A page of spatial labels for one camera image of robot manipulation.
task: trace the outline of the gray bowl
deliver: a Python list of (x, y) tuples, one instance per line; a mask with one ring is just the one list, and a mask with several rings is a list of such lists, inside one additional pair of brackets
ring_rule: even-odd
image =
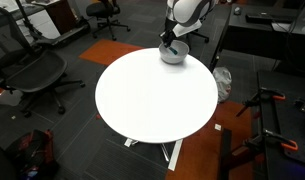
[(173, 40), (171, 47), (177, 51), (177, 54), (174, 54), (169, 48), (164, 47), (163, 43), (159, 46), (161, 59), (170, 64), (182, 62), (190, 51), (189, 46), (182, 41)]

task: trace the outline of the orange handle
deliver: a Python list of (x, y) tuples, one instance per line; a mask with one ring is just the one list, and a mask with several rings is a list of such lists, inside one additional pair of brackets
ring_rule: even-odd
[(272, 96), (272, 97), (273, 97), (273, 99), (279, 100), (279, 101), (285, 100), (285, 96)]
[(285, 143), (281, 143), (281, 146), (285, 149), (291, 150), (291, 151), (297, 151), (299, 149), (298, 145), (296, 144), (295, 141), (290, 140), (291, 143), (293, 143), (293, 145), (289, 145), (289, 144), (285, 144)]

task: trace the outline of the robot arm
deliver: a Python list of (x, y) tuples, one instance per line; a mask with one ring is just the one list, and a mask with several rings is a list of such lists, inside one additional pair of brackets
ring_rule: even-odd
[(168, 0), (166, 17), (177, 23), (160, 36), (165, 47), (169, 47), (176, 37), (194, 31), (202, 26), (200, 18), (213, 7), (215, 0)]

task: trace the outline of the office chair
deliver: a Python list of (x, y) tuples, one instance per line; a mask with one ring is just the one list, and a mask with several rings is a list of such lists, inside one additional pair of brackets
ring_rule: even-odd
[(97, 38), (96, 33), (106, 27), (109, 27), (109, 30), (112, 35), (112, 40), (115, 41), (116, 38), (112, 31), (112, 26), (126, 27), (127, 31), (131, 29), (127, 25), (122, 25), (118, 20), (110, 21), (113, 15), (120, 14), (121, 9), (120, 6), (116, 3), (116, 0), (100, 0), (99, 2), (93, 3), (86, 8), (86, 14), (88, 16), (94, 16), (99, 19), (106, 19), (106, 22), (98, 22), (98, 29), (92, 32), (94, 38)]
[(67, 62), (54, 52), (30, 46), (12, 15), (0, 7), (0, 88), (24, 93), (28, 102), (21, 111), (25, 117), (31, 115), (33, 101), (46, 92), (54, 97), (58, 113), (65, 112), (55, 88), (72, 83), (85, 86), (81, 80), (61, 82), (66, 68)]

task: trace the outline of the chair wheel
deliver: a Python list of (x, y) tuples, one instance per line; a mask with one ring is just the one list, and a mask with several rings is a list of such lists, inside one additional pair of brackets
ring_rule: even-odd
[(64, 107), (59, 107), (58, 113), (59, 114), (64, 114), (65, 113), (65, 108)]
[(31, 111), (24, 111), (23, 116), (26, 117), (26, 118), (30, 117), (31, 116)]
[(84, 82), (81, 82), (81, 83), (80, 83), (80, 87), (81, 87), (81, 88), (84, 88), (84, 87), (85, 87), (85, 83), (84, 83)]

